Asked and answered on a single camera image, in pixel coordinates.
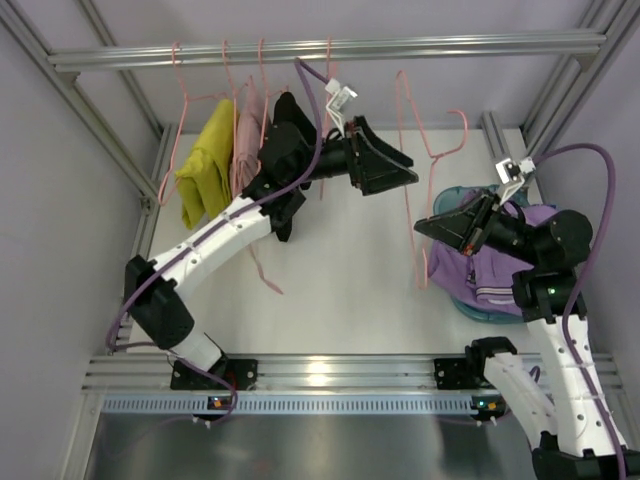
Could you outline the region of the purple trousers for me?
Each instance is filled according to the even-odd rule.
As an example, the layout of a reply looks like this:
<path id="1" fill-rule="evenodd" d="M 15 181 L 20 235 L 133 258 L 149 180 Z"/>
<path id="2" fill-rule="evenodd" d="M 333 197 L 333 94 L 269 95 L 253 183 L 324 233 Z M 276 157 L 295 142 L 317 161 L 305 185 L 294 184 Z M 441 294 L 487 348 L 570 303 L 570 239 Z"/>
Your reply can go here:
<path id="1" fill-rule="evenodd" d="M 483 187 L 450 187 L 434 201 L 436 215 L 462 206 Z M 523 208 L 528 225 L 537 226 L 556 209 L 546 204 L 530 204 L 526 194 L 516 193 L 511 200 Z M 507 325 L 523 323 L 520 308 L 512 293 L 512 275 L 530 270 L 531 265 L 490 247 L 466 257 L 451 247 L 433 241 L 429 255 L 429 277 L 446 291 L 454 306 L 474 321 Z"/>

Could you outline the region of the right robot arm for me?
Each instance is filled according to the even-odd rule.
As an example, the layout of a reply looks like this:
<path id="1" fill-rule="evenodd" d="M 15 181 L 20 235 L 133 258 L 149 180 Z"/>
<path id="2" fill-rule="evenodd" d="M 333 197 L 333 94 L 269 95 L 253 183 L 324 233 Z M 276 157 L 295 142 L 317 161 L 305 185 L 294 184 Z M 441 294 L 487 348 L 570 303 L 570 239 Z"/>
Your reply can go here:
<path id="1" fill-rule="evenodd" d="M 471 372 L 494 387 L 519 422 L 539 479 L 636 479 L 639 453 L 620 433 L 593 363 L 575 269 L 591 253 L 593 230 L 563 210 L 533 226 L 515 205 L 483 189 L 462 206 L 415 223 L 415 231 L 470 257 L 483 247 L 528 264 L 512 293 L 536 340 L 549 389 L 543 391 L 505 337 L 473 341 Z"/>

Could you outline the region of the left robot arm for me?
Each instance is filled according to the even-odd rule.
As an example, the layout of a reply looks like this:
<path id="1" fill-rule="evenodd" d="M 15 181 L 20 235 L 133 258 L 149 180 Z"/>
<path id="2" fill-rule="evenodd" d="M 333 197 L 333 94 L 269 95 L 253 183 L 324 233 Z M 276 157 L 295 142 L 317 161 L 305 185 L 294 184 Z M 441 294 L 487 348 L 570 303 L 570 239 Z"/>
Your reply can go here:
<path id="1" fill-rule="evenodd" d="M 196 376 L 223 384 L 227 356 L 200 330 L 186 305 L 193 291 L 236 253 L 270 234 L 287 240 L 306 198 L 304 183 L 346 175 L 363 195 L 411 185 L 414 162 L 381 140 L 362 116 L 331 140 L 308 120 L 279 120 L 259 151 L 259 172 L 217 217 L 150 260 L 135 256 L 125 269 L 123 311 L 152 344 Z"/>

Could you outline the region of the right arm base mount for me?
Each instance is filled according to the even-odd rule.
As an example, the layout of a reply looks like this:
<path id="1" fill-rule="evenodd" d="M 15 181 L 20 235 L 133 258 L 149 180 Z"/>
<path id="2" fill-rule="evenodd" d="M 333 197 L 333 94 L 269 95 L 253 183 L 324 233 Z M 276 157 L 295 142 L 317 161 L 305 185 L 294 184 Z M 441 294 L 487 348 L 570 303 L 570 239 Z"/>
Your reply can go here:
<path id="1" fill-rule="evenodd" d="M 480 370 L 480 364 L 463 357 L 440 357 L 433 361 L 434 379 L 438 390 L 481 390 L 490 389 Z"/>

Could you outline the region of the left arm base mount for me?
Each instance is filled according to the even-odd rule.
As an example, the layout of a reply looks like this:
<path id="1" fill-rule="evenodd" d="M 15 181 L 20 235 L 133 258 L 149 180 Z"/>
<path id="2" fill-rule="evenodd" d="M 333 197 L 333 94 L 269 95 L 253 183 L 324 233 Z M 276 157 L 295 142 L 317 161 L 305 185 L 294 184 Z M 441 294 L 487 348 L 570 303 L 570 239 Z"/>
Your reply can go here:
<path id="1" fill-rule="evenodd" d="M 223 359 L 212 370 L 212 374 L 220 377 L 235 390 L 248 391 L 255 387 L 258 378 L 257 359 Z M 175 391 L 222 391 L 226 387 L 189 368 L 181 361 L 173 364 L 170 389 Z"/>

